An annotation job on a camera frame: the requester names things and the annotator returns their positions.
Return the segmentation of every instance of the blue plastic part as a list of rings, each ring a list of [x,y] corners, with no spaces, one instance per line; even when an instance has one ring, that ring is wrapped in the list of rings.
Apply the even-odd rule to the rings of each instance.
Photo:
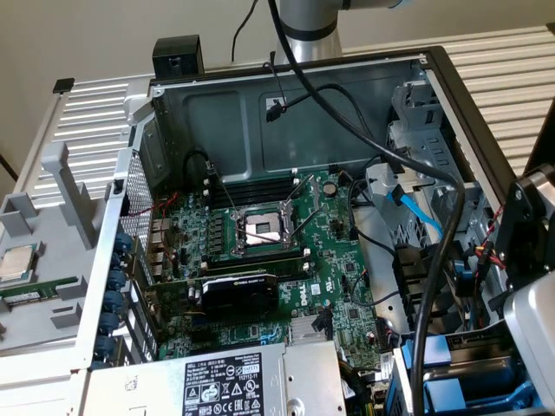
[[[115,235],[114,251],[120,254],[127,254],[131,250],[133,239],[125,232],[118,232]]]
[[[107,312],[116,313],[121,310],[123,306],[123,295],[121,292],[116,292],[115,290],[107,290],[104,294],[104,300],[102,302],[102,307]]]
[[[95,340],[95,354],[102,358],[110,356],[115,349],[115,340],[110,336],[98,335]]]
[[[391,194],[391,192],[388,193],[386,198],[394,202],[393,195]],[[418,206],[418,204],[415,201],[413,201],[408,195],[403,195],[400,198],[400,201],[407,208],[409,208],[409,210],[411,210],[416,215],[416,217],[418,217],[423,223],[428,223],[432,225],[437,230],[438,234],[440,235],[440,238],[443,237],[443,231],[441,230],[440,223],[435,221],[433,218],[429,217],[423,210],[420,209],[420,206]]]
[[[424,383],[424,399],[425,406],[431,413],[454,412],[467,408],[459,379]]]
[[[104,335],[109,335],[120,326],[120,317],[110,312],[102,312],[98,320],[98,329]]]
[[[106,281],[106,287],[110,290],[119,291],[126,282],[125,273],[121,270],[110,270],[108,272],[108,279]]]
[[[479,407],[481,413],[506,412],[529,407],[533,403],[535,394],[531,381],[525,381],[514,392],[507,396],[490,397],[467,402],[469,409]]]
[[[407,340],[401,348],[402,358],[409,370],[413,366],[413,341]],[[443,335],[434,335],[426,338],[424,350],[424,367],[442,366],[451,363],[451,353],[447,339]]]
[[[119,269],[120,265],[120,255],[118,253],[112,253],[112,258],[110,259],[110,269]]]
[[[453,260],[455,273],[465,282],[472,282],[474,280],[472,271],[465,268],[465,262],[462,260]]]
[[[395,393],[397,390],[396,378],[392,377],[389,382],[388,398],[385,404],[385,414],[391,414],[391,407],[393,406],[393,399],[395,398]]]
[[[104,361],[93,361],[90,365],[90,369],[95,370],[102,370],[103,368],[110,368],[110,365]]]

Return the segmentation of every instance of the chip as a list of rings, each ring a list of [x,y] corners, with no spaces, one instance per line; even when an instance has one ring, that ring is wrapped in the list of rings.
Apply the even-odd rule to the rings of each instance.
[[[350,319],[358,319],[358,309],[349,309],[349,318]]]

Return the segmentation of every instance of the sticker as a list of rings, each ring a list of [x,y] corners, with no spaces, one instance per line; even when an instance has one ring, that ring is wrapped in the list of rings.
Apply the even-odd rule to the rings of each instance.
[[[284,97],[266,98],[266,111],[274,107],[276,101],[279,102],[282,106],[283,104],[285,104]]]
[[[347,381],[341,379],[341,385],[343,386],[343,396],[345,399],[350,399],[351,397],[355,397],[356,393],[353,391],[352,388],[349,387]]]
[[[382,370],[382,380],[387,380],[393,371],[393,354],[380,355],[380,369]]]
[[[35,301],[36,299],[40,299],[40,298],[41,298],[41,295],[38,292],[31,292],[31,293],[23,293],[22,295],[6,296],[4,300],[9,305],[13,305],[15,303]]]
[[[258,416],[263,404],[260,353],[186,364],[183,416]]]
[[[318,284],[318,283],[312,284],[312,285],[310,286],[310,291],[312,292],[312,295],[313,295],[313,296],[320,295],[320,293],[322,293],[322,292],[320,291],[320,284]]]

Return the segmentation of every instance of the mesh panel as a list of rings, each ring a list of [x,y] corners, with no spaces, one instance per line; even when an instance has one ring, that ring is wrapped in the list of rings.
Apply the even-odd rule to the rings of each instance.
[[[134,153],[129,166],[127,179],[127,197],[129,198],[129,213],[148,210],[153,206],[153,198],[148,189],[145,171],[142,168],[138,153]],[[136,216],[121,218],[123,230],[131,237],[138,237],[143,247],[148,244],[148,232],[153,212],[151,210]]]

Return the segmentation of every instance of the processor chip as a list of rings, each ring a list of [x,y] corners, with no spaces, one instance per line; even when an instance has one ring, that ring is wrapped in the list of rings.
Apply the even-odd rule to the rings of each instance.
[[[6,250],[0,260],[0,285],[26,277],[35,255],[35,245],[23,245]]]
[[[358,309],[349,309],[349,319],[358,319]]]
[[[281,217],[278,212],[247,216],[245,217],[245,231],[249,233],[246,235],[247,245],[271,244],[271,241],[264,237],[281,240]]]

